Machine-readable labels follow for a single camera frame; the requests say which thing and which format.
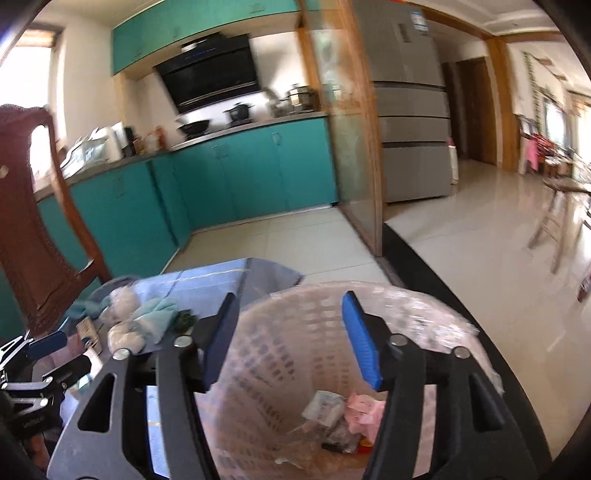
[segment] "teal upper cabinet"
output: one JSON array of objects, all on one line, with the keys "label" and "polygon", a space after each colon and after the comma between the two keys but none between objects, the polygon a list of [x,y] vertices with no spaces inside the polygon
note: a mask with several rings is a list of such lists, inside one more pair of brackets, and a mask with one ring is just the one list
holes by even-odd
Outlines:
[{"label": "teal upper cabinet", "polygon": [[141,57],[142,29],[138,17],[130,18],[113,30],[113,73]]},{"label": "teal upper cabinet", "polygon": [[173,1],[164,0],[137,15],[141,30],[141,57],[172,43],[174,37]]},{"label": "teal upper cabinet", "polygon": [[218,25],[216,2],[209,0],[166,0],[172,2],[174,41]]},{"label": "teal upper cabinet", "polygon": [[113,30],[113,73],[199,32],[248,18],[297,11],[296,0],[164,0]]},{"label": "teal upper cabinet", "polygon": [[216,11],[219,25],[299,10],[296,0],[226,0],[223,5]]}]

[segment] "blue cloth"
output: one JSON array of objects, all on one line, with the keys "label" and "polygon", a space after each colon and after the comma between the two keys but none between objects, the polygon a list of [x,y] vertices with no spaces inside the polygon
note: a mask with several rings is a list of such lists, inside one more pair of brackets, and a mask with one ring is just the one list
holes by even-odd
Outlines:
[{"label": "blue cloth", "polygon": [[140,323],[143,329],[150,333],[154,343],[159,343],[177,313],[175,300],[157,298],[142,304],[129,320]]},{"label": "blue cloth", "polygon": [[109,305],[111,305],[110,296],[106,296],[100,303],[92,300],[76,300],[72,306],[67,309],[65,316],[74,320],[82,320],[86,317],[96,320]]}]

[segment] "ceiling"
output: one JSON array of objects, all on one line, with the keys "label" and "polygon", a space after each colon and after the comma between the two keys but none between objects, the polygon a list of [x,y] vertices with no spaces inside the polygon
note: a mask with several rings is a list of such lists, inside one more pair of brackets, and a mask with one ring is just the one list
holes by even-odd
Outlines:
[{"label": "ceiling", "polygon": [[115,28],[135,14],[162,0],[51,0],[52,7],[63,8],[98,23]]},{"label": "ceiling", "polygon": [[413,0],[461,18],[495,35],[558,30],[533,0]]}]

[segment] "kitchen appliance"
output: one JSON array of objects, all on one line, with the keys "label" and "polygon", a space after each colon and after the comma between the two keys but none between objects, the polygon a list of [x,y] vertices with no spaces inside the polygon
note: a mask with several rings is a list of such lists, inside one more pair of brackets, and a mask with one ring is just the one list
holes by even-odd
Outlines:
[{"label": "kitchen appliance", "polygon": [[68,178],[88,166],[118,161],[122,157],[113,129],[96,128],[88,137],[81,138],[74,144],[61,164],[61,170],[64,178]]},{"label": "kitchen appliance", "polygon": [[235,121],[229,123],[229,128],[241,127],[242,125],[250,125],[253,122],[254,122],[254,119],[252,119],[252,118],[245,118],[244,120],[235,120]]},{"label": "kitchen appliance", "polygon": [[289,102],[285,99],[281,100],[272,88],[263,87],[262,92],[267,98],[267,107],[273,118],[280,118],[291,112]]},{"label": "kitchen appliance", "polygon": [[124,157],[133,157],[137,154],[134,147],[135,133],[131,127],[125,127],[122,122],[113,125],[113,132],[117,138],[119,149]]},{"label": "kitchen appliance", "polygon": [[155,69],[179,113],[261,90],[248,35],[213,35]]},{"label": "kitchen appliance", "polygon": [[[427,20],[409,3],[352,0],[352,6],[375,88],[386,202],[449,195],[450,114]],[[345,97],[346,88],[339,89]]]}]

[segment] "pink paper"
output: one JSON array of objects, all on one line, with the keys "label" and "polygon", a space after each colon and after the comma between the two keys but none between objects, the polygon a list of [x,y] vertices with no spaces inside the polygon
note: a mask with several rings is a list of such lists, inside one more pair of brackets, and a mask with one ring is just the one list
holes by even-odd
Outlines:
[{"label": "pink paper", "polygon": [[379,424],[384,415],[384,401],[376,400],[369,395],[352,394],[347,400],[345,420],[349,431],[360,433],[370,442],[375,443],[378,436]]}]

